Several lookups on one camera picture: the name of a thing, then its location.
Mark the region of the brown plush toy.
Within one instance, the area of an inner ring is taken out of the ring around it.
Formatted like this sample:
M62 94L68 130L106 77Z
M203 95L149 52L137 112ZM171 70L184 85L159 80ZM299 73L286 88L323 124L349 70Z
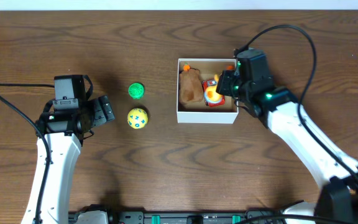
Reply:
M204 98L204 91L200 80L200 71L191 68L187 63L179 74L178 99L183 105L199 103Z

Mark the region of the yellow ball blue letters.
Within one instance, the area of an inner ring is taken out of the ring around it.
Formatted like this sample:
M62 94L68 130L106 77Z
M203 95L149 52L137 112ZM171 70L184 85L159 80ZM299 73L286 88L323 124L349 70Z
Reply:
M142 129L148 123L149 117L146 110L141 108L131 109L127 114L127 122L134 129Z

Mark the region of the green round toy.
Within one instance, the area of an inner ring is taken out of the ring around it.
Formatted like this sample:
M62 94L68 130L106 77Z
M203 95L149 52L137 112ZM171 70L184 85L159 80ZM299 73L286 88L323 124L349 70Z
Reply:
M145 88L143 84L141 83L132 83L128 87L128 94L131 98L138 100L141 99L144 96Z

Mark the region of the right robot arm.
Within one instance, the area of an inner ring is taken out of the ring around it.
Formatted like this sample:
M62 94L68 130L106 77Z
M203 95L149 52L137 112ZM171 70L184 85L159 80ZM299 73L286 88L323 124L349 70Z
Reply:
M281 138L320 189L316 203L297 202L247 221L358 223L358 161L315 125L289 89L274 85L263 51L237 50L235 58L236 66L220 75L217 93L242 102L251 116Z

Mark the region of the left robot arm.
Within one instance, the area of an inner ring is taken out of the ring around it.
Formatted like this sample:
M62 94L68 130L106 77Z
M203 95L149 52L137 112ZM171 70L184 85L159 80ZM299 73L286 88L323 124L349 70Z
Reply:
M37 164L23 223L109 223L105 208L88 207L69 212L75 164L86 134L114 120L106 95L92 99L93 87L86 75L54 78L54 99L48 101L39 119Z

